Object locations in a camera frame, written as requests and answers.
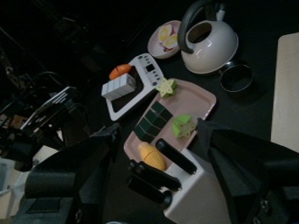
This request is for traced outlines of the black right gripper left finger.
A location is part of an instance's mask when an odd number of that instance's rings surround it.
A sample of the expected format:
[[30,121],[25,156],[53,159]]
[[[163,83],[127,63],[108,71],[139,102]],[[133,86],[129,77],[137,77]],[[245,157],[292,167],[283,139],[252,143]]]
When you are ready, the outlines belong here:
[[113,124],[32,168],[13,224],[103,224],[119,141]]

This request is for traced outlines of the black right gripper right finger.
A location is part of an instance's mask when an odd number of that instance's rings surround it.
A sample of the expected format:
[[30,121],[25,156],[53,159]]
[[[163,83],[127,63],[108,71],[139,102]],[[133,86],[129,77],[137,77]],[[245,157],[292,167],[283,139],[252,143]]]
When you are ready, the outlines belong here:
[[196,130],[231,224],[299,224],[299,153],[201,119]]

